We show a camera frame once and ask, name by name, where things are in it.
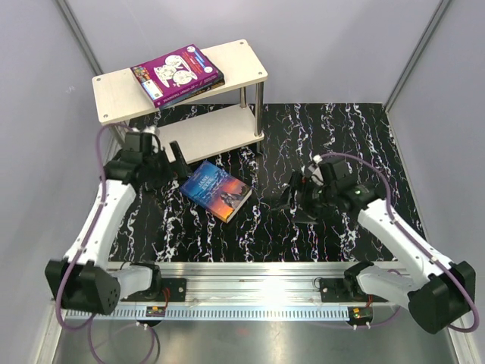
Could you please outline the blue Jane Eyre book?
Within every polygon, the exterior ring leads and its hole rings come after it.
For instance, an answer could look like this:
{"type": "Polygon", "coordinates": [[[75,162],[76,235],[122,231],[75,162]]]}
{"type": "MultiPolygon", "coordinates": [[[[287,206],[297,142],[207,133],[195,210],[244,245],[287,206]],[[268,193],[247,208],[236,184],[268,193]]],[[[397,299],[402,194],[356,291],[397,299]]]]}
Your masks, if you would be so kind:
{"type": "Polygon", "coordinates": [[[181,193],[228,223],[252,194],[252,188],[218,166],[203,161],[180,187],[181,193]]]}

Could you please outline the purple puzzle book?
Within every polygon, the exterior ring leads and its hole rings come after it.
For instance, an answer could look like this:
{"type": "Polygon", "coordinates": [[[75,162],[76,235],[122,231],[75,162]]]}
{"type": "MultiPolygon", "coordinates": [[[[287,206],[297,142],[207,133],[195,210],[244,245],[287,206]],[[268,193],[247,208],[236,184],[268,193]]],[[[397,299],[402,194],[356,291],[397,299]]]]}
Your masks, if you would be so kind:
{"type": "Polygon", "coordinates": [[[197,46],[190,44],[131,67],[134,79],[153,106],[224,76],[197,46]]]}

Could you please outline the dark blue book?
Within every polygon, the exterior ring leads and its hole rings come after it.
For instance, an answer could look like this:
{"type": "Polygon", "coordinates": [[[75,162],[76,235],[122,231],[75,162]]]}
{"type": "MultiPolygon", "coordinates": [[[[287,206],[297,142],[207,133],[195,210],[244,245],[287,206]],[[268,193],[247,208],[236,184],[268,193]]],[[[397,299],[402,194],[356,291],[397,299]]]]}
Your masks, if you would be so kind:
{"type": "MultiPolygon", "coordinates": [[[[215,80],[220,80],[220,79],[222,79],[222,78],[224,78],[224,79],[225,79],[225,77],[224,77],[224,76],[221,76],[221,77],[219,77],[219,78],[217,78],[217,79],[215,79],[215,80]]],[[[171,106],[173,106],[173,105],[175,105],[175,104],[177,104],[177,103],[179,103],[179,102],[182,102],[182,101],[184,101],[184,100],[190,99],[190,98],[192,98],[192,96],[191,96],[191,95],[192,95],[192,94],[193,94],[193,93],[194,93],[194,92],[195,92],[197,89],[200,89],[200,88],[202,88],[202,87],[204,87],[204,86],[196,87],[196,88],[191,89],[191,90],[186,90],[186,91],[185,91],[185,93],[179,94],[178,96],[171,97],[170,99],[168,99],[168,100],[166,100],[165,102],[161,103],[159,106],[156,106],[156,108],[157,108],[157,109],[159,109],[159,110],[163,110],[163,109],[165,109],[165,108],[169,108],[169,107],[171,107],[171,106]]]]}

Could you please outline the black book with circles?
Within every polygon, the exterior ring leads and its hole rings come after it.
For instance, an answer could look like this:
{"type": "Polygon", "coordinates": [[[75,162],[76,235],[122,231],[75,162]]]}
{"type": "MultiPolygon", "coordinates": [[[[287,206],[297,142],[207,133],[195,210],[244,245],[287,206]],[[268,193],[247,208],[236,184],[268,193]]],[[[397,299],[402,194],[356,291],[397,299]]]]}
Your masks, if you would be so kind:
{"type": "Polygon", "coordinates": [[[192,97],[195,97],[195,96],[200,95],[202,93],[206,93],[206,92],[208,92],[210,90],[213,90],[213,89],[216,89],[216,88],[218,88],[220,86],[223,86],[224,84],[225,84],[225,79],[224,78],[222,78],[220,80],[215,80],[214,82],[208,84],[207,86],[204,86],[204,87],[202,87],[200,89],[197,89],[191,96],[192,97]]]}

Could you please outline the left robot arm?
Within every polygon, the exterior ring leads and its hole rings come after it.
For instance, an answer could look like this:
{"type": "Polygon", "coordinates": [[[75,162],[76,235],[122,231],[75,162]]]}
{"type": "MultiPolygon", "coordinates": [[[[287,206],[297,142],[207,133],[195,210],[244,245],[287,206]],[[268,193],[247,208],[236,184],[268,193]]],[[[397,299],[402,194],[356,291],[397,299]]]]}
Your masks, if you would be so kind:
{"type": "Polygon", "coordinates": [[[110,315],[122,299],[141,296],[154,301],[165,293],[153,262],[134,262],[114,273],[107,267],[120,223],[139,189],[160,189],[190,176],[179,143],[171,141],[169,147],[173,161],[156,134],[130,131],[121,150],[102,165],[97,197],[78,238],[62,259],[51,259],[45,267],[58,311],[110,315]]]}

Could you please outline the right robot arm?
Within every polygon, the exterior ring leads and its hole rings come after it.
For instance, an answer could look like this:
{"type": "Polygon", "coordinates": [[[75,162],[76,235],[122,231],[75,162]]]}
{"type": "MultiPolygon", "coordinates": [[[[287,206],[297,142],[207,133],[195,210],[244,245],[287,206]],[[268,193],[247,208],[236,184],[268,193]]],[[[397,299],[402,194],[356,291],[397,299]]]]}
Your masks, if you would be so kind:
{"type": "Polygon", "coordinates": [[[389,183],[377,168],[380,183],[361,182],[347,161],[351,155],[316,155],[293,171],[280,205],[294,221],[320,224],[330,209],[347,214],[374,235],[404,266],[406,276],[385,271],[373,262],[359,262],[343,273],[343,292],[352,301],[380,297],[407,309],[429,334],[444,328],[473,333],[480,325],[475,304],[476,271],[433,248],[391,205],[389,183]]]}

